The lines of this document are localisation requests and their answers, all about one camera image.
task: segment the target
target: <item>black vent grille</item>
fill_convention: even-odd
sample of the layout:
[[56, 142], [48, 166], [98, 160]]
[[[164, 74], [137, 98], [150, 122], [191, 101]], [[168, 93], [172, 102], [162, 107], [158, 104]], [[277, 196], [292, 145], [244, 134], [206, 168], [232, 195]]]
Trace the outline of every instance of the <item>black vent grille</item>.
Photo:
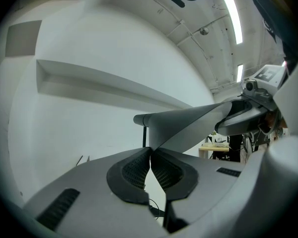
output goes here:
[[141, 154], [123, 167], [123, 177], [133, 186], [144, 189], [147, 173], [150, 169], [149, 153]]
[[79, 193], [79, 191], [73, 188], [65, 189], [37, 218], [37, 221], [48, 229], [55, 230], [77, 199]]
[[232, 169], [225, 169], [225, 168], [219, 168], [217, 170], [217, 172], [222, 173], [222, 174], [226, 174], [229, 176], [233, 176], [233, 177], [239, 177], [241, 171], [236, 171], [236, 170], [232, 170]]
[[164, 191], [183, 178], [183, 170], [159, 154], [152, 154], [151, 169]]

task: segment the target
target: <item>fluorescent light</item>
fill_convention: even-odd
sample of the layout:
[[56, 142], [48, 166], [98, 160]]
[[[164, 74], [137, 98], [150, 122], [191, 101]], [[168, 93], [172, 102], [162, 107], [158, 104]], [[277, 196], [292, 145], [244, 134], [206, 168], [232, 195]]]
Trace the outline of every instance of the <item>fluorescent light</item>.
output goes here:
[[243, 69], [244, 69], [244, 65], [241, 64], [241, 65], [238, 66], [237, 83], [242, 80]]
[[230, 14], [235, 32], [236, 44], [243, 42], [242, 27], [240, 26], [239, 16], [234, 0], [224, 0]]

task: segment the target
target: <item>desk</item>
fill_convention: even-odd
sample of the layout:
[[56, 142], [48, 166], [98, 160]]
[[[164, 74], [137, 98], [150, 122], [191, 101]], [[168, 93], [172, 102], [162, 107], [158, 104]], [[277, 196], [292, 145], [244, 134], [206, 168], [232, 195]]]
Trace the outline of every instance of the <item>desk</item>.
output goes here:
[[229, 147], [200, 146], [200, 151], [229, 152]]
[[208, 159], [208, 151], [213, 151], [213, 152], [229, 152], [229, 147], [216, 147], [215, 145], [210, 145], [210, 146], [200, 146], [199, 148], [199, 156], [202, 159]]

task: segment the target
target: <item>black cable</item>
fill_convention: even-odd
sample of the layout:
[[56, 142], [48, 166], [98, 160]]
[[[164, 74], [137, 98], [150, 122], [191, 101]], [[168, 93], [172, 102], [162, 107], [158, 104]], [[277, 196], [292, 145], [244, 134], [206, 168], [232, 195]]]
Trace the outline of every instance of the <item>black cable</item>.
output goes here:
[[230, 146], [229, 146], [229, 148], [232, 149], [233, 152], [236, 152], [236, 151], [240, 151], [240, 150], [244, 149], [244, 146], [243, 146], [242, 148], [240, 148], [240, 149], [237, 149], [237, 150], [234, 150], [234, 149], [231, 148]]
[[149, 200], [151, 200], [153, 203], [155, 203], [155, 205], [157, 206], [158, 210], [159, 210], [159, 214], [158, 214], [158, 217], [156, 218], [156, 220], [160, 217], [160, 209], [159, 209], [159, 206], [157, 205], [156, 202], [154, 202], [152, 199], [149, 198]]
[[244, 148], [244, 151], [246, 152], [246, 157], [245, 157], [245, 164], [246, 164], [248, 151], [246, 150], [246, 148], [244, 147], [244, 145], [243, 145], [243, 148]]

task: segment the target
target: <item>black stand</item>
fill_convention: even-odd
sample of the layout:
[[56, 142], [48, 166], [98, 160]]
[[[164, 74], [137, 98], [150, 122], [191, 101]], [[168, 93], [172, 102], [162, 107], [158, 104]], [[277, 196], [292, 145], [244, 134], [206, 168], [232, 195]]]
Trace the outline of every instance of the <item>black stand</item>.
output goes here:
[[144, 126], [143, 147], [146, 147], [146, 139], [147, 139], [147, 127]]

